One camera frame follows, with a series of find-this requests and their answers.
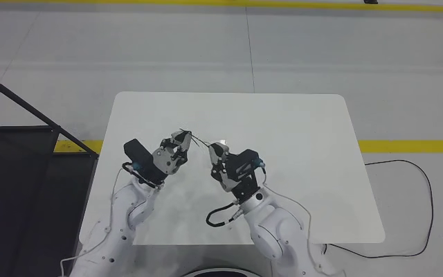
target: white tabletop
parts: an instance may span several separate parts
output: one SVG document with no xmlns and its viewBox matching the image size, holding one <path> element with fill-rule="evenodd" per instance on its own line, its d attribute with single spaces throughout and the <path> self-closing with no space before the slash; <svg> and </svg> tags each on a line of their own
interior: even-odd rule
<svg viewBox="0 0 443 277">
<path fill-rule="evenodd" d="M 232 153 L 250 148 L 266 163 L 267 183 L 311 212 L 312 239 L 322 243 L 382 242 L 384 229 L 344 99 L 338 95 L 122 92 L 116 96 L 80 241 L 109 214 L 109 196 L 123 144 L 137 138 L 149 151 L 179 128 Z M 252 244 L 246 222 L 212 228 L 208 212 L 233 200 L 210 176 L 207 148 L 194 143 L 189 162 L 166 179 L 155 211 L 137 228 L 134 244 Z M 262 175 L 257 172 L 260 182 Z M 119 183 L 129 175 L 122 173 Z M 307 222 L 295 204 L 276 197 Z M 214 215 L 220 221 L 231 208 Z"/>
</svg>

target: black power cord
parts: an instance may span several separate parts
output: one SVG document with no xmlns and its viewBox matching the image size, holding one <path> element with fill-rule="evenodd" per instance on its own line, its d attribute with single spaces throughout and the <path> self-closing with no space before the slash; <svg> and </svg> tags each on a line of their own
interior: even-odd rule
<svg viewBox="0 0 443 277">
<path fill-rule="evenodd" d="M 426 173 L 422 170 L 421 167 L 419 167 L 418 165 L 416 165 L 415 163 L 413 163 L 412 161 L 407 161 L 407 160 L 401 160 L 401 159 L 396 159 L 396 160 L 389 160 L 389 161 L 377 161 L 374 163 L 365 163 L 365 166 L 371 166 L 374 164 L 380 164 L 380 163 L 392 163 L 392 162 L 396 162 L 396 161 L 401 161 L 404 163 L 409 163 L 413 166 L 415 166 L 416 168 L 418 168 L 424 175 L 424 177 L 426 178 L 427 182 L 428 182 L 428 187 L 429 187 L 429 196 L 431 198 L 431 223 L 429 224 L 429 230 L 428 230 L 428 235 L 426 237 L 426 243 L 423 246 L 423 249 L 420 252 L 417 252 L 415 254 L 410 254 L 410 255 L 382 255 L 382 256 L 366 256 L 360 253 L 357 253 L 353 250 L 350 249 L 346 249 L 345 247 L 341 247 L 335 244 L 330 244 L 333 247 L 345 250 L 347 252 L 353 253 L 354 255 L 363 257 L 363 258 L 367 258 L 367 259 L 380 259 L 380 258 L 389 258 L 389 257 L 415 257 L 418 256 L 420 254 L 422 254 L 426 248 L 428 247 L 428 243 L 429 243 L 429 237 L 431 236 L 431 230 L 432 230 L 432 225 L 434 223 L 434 200 L 433 200 L 433 195 L 432 195 L 432 188 L 431 188 L 431 181 L 429 181 L 428 175 L 426 175 Z M 325 244 L 325 250 L 323 251 L 323 253 L 326 253 L 326 249 L 327 249 L 327 244 Z"/>
<path fill-rule="evenodd" d="M 228 209 L 228 208 L 230 208 L 230 207 L 232 207 L 232 206 L 234 206 L 234 202 L 232 202 L 232 203 L 230 203 L 230 204 L 228 204 L 228 205 L 226 205 L 226 206 L 223 206 L 223 207 L 221 207 L 221 208 L 216 208 L 215 210 L 213 210 L 212 212 L 210 212 L 210 213 L 208 214 L 208 216 L 206 217 L 206 223 L 207 223 L 209 226 L 211 226 L 211 227 L 222 227 L 222 226 L 224 226 L 224 225 L 226 224 L 225 222 L 212 223 L 211 221 L 209 221 L 210 216 L 213 215 L 213 214 L 215 214 L 215 213 L 218 213 L 218 212 L 220 212 L 220 211 L 224 211 L 224 210 L 226 210 L 226 209 Z"/>
</svg>

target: yellow floor line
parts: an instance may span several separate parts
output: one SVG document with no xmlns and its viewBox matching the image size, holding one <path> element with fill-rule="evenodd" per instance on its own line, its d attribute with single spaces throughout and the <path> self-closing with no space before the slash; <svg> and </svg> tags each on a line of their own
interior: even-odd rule
<svg viewBox="0 0 443 277">
<path fill-rule="evenodd" d="M 83 141 L 100 153 L 103 141 Z M 443 153 L 443 141 L 359 141 L 362 153 Z M 54 152 L 81 152 L 72 141 L 58 141 Z"/>
<path fill-rule="evenodd" d="M 260 0 L 0 0 L 0 3 L 78 3 L 78 4 L 157 4 L 199 6 L 247 6 L 263 8 L 312 8 L 337 10 L 396 10 L 415 12 L 443 12 L 440 5 L 389 4 L 368 5 L 364 3 L 319 3 L 301 1 Z"/>
</svg>

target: gray floor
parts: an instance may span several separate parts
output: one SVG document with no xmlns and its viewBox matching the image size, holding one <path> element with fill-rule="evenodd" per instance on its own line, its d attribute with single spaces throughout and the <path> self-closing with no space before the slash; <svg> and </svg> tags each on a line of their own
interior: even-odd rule
<svg viewBox="0 0 443 277">
<path fill-rule="evenodd" d="M 120 91 L 337 93 L 358 139 L 443 137 L 441 14 L 2 5 L 0 36 L 0 82 L 80 139 L 103 139 Z M 36 123 L 0 96 L 1 125 Z M 416 258 L 365 260 L 338 249 L 328 256 L 349 277 L 441 276 L 443 156 L 363 158 L 410 159 L 428 173 L 436 211 L 431 242 Z M 423 176 L 403 164 L 368 174 L 386 241 L 349 247 L 369 254 L 419 250 L 430 220 Z M 135 276 L 180 276 L 220 264 L 270 276 L 253 247 L 136 250 Z"/>
</svg>

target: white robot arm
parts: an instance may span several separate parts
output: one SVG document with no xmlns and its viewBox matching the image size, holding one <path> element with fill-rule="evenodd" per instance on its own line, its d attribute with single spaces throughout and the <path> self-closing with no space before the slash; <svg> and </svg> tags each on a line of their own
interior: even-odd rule
<svg viewBox="0 0 443 277">
<path fill-rule="evenodd" d="M 116 193 L 113 190 L 110 218 L 96 223 L 80 255 L 74 257 L 77 261 L 70 277 L 110 277 L 122 274 L 136 227 L 154 210 L 155 199 L 165 178 L 176 173 L 188 161 L 190 142 L 191 132 L 179 131 L 173 133 L 171 138 L 163 139 L 160 148 L 153 154 L 136 139 L 125 144 L 125 153 L 132 162 L 124 163 L 122 169 L 128 171 L 132 179 Z"/>
<path fill-rule="evenodd" d="M 238 211 L 226 222 L 213 224 L 209 220 L 214 213 L 211 212 L 206 218 L 209 225 L 223 226 L 244 214 L 252 241 L 263 256 L 274 262 L 280 276 L 338 275 L 329 273 L 334 270 L 322 255 L 320 245 L 309 243 L 301 219 L 279 206 L 257 185 L 255 169 L 261 168 L 266 175 L 257 152 L 247 149 L 232 154 L 229 147 L 221 143 L 213 143 L 208 148 L 213 165 L 211 176 L 226 192 L 232 192 L 236 198 L 234 203 L 239 204 Z"/>
</svg>

